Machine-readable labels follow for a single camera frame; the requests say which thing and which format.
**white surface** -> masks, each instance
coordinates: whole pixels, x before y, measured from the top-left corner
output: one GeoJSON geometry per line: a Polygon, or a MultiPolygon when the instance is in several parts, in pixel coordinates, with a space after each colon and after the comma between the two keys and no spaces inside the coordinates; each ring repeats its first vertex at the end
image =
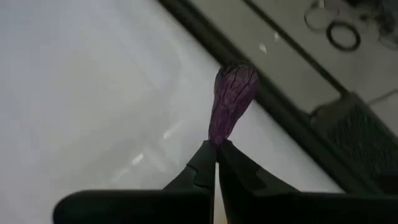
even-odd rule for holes
{"type": "MultiPolygon", "coordinates": [[[[2,223],[51,223],[82,189],[162,188],[206,139],[219,66],[156,2],[0,5],[2,223]]],[[[257,104],[230,140],[300,190],[339,191],[257,104]]]]}

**purple wrapped bud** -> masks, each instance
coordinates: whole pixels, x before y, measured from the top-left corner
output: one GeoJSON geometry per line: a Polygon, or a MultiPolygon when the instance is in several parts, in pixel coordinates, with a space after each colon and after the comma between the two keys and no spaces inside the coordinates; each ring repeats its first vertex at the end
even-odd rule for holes
{"type": "Polygon", "coordinates": [[[257,70],[246,62],[232,61],[217,73],[209,139],[219,146],[254,99],[257,70]]]}

